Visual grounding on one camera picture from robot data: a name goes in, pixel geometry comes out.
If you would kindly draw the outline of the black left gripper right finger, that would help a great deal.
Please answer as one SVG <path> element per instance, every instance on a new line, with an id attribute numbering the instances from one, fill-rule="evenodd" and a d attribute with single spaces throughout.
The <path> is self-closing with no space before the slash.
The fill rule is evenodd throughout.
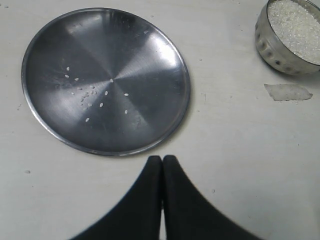
<path id="1" fill-rule="evenodd" d="M 168 240 L 258 240 L 197 190 L 174 155 L 163 158 L 163 205 Z"/>

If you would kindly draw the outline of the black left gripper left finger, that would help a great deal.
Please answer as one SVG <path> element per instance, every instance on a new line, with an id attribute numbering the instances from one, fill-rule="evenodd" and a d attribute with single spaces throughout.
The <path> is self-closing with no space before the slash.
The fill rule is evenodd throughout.
<path id="1" fill-rule="evenodd" d="M 125 196 L 74 240 L 158 240 L 162 215 L 163 162 L 150 156 Z"/>

